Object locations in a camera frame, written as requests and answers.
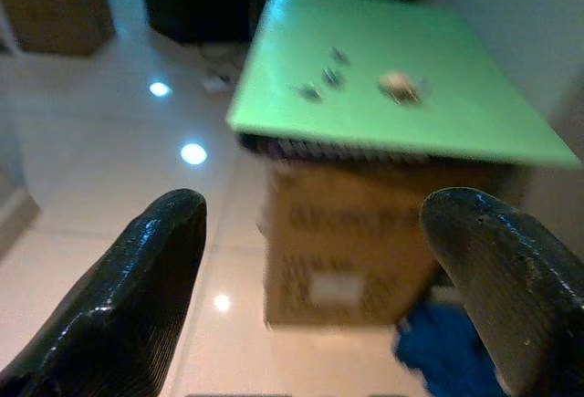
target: small white object on floor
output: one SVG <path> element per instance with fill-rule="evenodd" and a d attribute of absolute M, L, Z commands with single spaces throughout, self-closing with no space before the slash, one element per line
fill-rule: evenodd
<path fill-rule="evenodd" d="M 234 89 L 234 82 L 226 75 L 212 75 L 203 79 L 204 89 L 210 93 L 225 93 Z"/>

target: black box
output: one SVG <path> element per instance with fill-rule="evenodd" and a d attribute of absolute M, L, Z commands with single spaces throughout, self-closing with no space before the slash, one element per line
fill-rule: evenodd
<path fill-rule="evenodd" d="M 180 43 L 249 40 L 249 0 L 145 2 L 151 27 Z"/>

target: white label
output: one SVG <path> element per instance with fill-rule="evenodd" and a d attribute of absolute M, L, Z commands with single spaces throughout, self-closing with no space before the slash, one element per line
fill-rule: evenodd
<path fill-rule="evenodd" d="M 310 301 L 315 305 L 357 306 L 363 295 L 364 276 L 315 272 L 310 285 Z"/>

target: white wall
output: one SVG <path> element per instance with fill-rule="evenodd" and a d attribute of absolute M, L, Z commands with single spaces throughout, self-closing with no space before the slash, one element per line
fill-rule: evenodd
<path fill-rule="evenodd" d="M 466 18 L 528 102 L 584 160 L 584 0 L 425 1 Z M 536 171 L 524 209 L 584 256 L 584 172 Z"/>

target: small screw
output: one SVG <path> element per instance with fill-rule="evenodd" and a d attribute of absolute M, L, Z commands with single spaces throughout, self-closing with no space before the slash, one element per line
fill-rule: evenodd
<path fill-rule="evenodd" d="M 339 88 L 343 83 L 343 78 L 340 73 L 330 68 L 325 68 L 322 70 L 322 78 L 326 84 L 334 88 Z"/>
<path fill-rule="evenodd" d="M 322 96 L 318 92 L 317 89 L 310 85 L 306 85 L 304 87 L 298 88 L 293 87 L 293 89 L 301 96 L 303 99 L 310 100 L 313 102 L 320 102 L 322 100 Z"/>
<path fill-rule="evenodd" d="M 346 66 L 350 65 L 350 61 L 347 55 L 345 55 L 336 47 L 332 48 L 332 57 L 341 64 L 345 64 Z"/>

